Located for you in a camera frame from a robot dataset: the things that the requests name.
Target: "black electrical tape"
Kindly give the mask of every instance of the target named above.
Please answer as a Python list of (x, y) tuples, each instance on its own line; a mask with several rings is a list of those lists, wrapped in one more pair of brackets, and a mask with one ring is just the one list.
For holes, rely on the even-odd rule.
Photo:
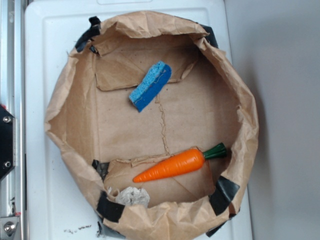
[(203, 29), (207, 33), (209, 33), (209, 35), (204, 37), (204, 38), (210, 43), (211, 46), (213, 46), (213, 47), (218, 49), (218, 43), (217, 43), (216, 36), (214, 34), (214, 31), (213, 31), (212, 27), (206, 26), (206, 25), (202, 25), (202, 24), (200, 24), (200, 25), (201, 25), (201, 27), (203, 27)]
[(96, 16), (90, 17), (89, 22), (91, 23), (91, 27), (82, 34), (82, 36), (78, 39), (78, 41), (75, 44), (75, 49), (78, 53), (80, 53), (83, 49), (85, 49), (85, 46), (87, 42), (94, 36), (100, 35), (100, 19)]
[(97, 237), (100, 237), (100, 235), (103, 235), (103, 236), (109, 236), (109, 237), (112, 237), (112, 238), (117, 238), (117, 239), (126, 239), (125, 236), (123, 236), (121, 233), (113, 230), (112, 228), (104, 225), (102, 223), (102, 221), (98, 221), (98, 227), (99, 227), (99, 232), (98, 232), (98, 236)]
[(215, 228), (212, 228), (210, 229), (209, 231), (207, 231), (205, 233), (205, 235), (207, 235), (209, 238), (211, 238), (216, 232), (218, 232), (218, 230), (223, 226), (225, 225), (226, 221), (224, 223), (222, 223), (221, 225), (215, 227)]
[(107, 199), (107, 193), (105, 191), (101, 192), (96, 211), (105, 219), (114, 223), (118, 223), (124, 209), (125, 205), (109, 201)]
[(109, 168), (109, 162), (102, 162), (100, 163), (98, 160), (93, 160), (92, 162), (92, 167), (98, 172), (100, 177), (102, 178), (102, 181), (105, 180)]
[(215, 185), (214, 193), (209, 196), (210, 204), (217, 216), (227, 209), (236, 196), (239, 188), (239, 185), (229, 179), (226, 179), (223, 176), (219, 177)]
[[(229, 215), (229, 220), (231, 220), (234, 216), (235, 216), (235, 214), (231, 213), (231, 214)], [(216, 232), (218, 232), (219, 229), (221, 229), (221, 227), (222, 227), (223, 225), (225, 225), (225, 223), (226, 223), (226, 221), (225, 221), (224, 223), (222, 223), (221, 225), (216, 226), (216, 227), (210, 229), (209, 231), (207, 231), (207, 232), (205, 233), (205, 235), (207, 235), (209, 238), (211, 238)]]

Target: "brown paper bag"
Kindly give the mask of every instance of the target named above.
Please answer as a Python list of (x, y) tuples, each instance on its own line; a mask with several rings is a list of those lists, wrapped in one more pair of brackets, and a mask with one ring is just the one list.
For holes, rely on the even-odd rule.
[[(198, 23), (151, 11), (95, 21), (54, 89), (45, 131), (103, 223), (127, 239), (193, 239), (239, 212), (258, 147), (256, 103), (207, 35)], [(160, 60), (172, 68), (170, 83), (139, 113), (129, 95)], [(132, 182), (170, 155), (220, 142), (230, 149), (227, 158), (185, 175)], [(104, 181), (94, 160), (109, 163)], [(109, 187), (128, 186), (147, 189), (149, 208), (107, 198)], [(221, 204), (228, 186), (231, 197)]]

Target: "screw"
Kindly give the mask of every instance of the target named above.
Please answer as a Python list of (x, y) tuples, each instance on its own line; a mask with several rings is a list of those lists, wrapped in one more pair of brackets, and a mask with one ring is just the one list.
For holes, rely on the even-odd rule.
[(16, 225), (12, 221), (8, 221), (3, 228), (7, 234), (12, 234), (16, 231)]
[(11, 162), (9, 162), (9, 161), (5, 162), (5, 163), (4, 163), (4, 166), (5, 166), (6, 168), (10, 168), (10, 167), (11, 167)]
[(11, 118), (10, 116), (5, 116), (2, 120), (3, 120), (6, 124), (12, 122), (12, 118)]

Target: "sponge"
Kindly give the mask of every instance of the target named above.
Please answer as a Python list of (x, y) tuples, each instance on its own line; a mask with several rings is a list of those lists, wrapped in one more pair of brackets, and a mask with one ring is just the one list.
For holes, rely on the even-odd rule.
[(153, 65), (129, 99), (139, 113), (156, 97), (171, 77), (171, 67), (163, 61)]

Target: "toy carrot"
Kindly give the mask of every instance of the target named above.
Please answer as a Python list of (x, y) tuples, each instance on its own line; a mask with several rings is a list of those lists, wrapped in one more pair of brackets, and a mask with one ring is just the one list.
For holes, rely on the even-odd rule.
[(227, 150), (223, 143), (219, 143), (217, 146), (203, 153), (195, 148), (189, 149), (159, 162), (157, 165), (140, 173), (133, 181), (135, 183), (148, 182), (187, 174), (200, 169), (205, 160), (226, 156)]

